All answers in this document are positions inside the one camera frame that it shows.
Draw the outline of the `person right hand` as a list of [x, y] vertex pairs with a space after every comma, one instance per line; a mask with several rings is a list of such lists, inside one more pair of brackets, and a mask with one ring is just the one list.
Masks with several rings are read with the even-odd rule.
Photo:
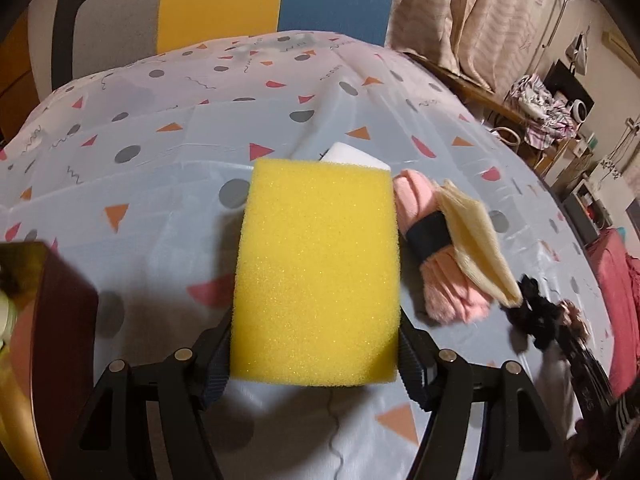
[[605, 479], [620, 457], [620, 428], [612, 420], [596, 425], [579, 419], [565, 451], [574, 479]]

